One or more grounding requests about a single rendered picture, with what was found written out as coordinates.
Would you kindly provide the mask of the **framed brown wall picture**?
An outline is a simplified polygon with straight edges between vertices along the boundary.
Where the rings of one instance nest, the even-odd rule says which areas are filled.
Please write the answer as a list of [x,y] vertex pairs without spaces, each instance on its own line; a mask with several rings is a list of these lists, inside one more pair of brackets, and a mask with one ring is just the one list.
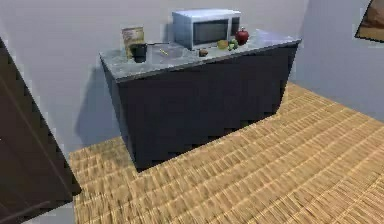
[[384,0],[370,0],[355,37],[384,43]]

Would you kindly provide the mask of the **black counter with grey top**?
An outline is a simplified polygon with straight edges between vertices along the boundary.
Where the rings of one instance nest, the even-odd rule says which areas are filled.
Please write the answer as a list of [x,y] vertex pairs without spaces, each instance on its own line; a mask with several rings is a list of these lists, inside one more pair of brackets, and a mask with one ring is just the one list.
[[245,45],[232,51],[213,47],[205,57],[175,43],[150,46],[143,63],[120,49],[101,53],[136,170],[275,114],[299,44],[297,38],[257,29]]

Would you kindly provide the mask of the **white microwave oven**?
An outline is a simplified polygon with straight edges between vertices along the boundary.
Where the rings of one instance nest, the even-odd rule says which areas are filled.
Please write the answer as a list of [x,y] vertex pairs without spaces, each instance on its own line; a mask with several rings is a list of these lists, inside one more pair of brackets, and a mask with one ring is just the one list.
[[189,50],[213,47],[233,38],[240,28],[241,12],[230,9],[174,11],[173,40]]

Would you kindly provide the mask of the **red apple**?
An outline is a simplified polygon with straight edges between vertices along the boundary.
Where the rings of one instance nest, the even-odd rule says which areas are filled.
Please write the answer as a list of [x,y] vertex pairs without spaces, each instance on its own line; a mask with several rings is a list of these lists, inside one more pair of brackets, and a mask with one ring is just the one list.
[[239,45],[244,45],[249,38],[249,33],[242,27],[235,35],[235,39],[237,40]]

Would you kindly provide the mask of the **dark brown room door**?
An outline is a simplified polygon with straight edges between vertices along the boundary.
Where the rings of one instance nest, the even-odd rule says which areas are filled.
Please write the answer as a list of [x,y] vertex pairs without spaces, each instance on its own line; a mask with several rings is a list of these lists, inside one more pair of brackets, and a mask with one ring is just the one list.
[[81,192],[0,38],[0,224],[22,224]]

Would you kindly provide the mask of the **black cup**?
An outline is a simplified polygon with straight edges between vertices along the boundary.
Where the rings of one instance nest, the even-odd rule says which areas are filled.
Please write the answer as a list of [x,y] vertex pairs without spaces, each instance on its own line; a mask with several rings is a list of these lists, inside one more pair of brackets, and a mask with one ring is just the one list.
[[132,57],[136,63],[143,63],[146,61],[147,45],[146,44],[132,44],[130,46]]

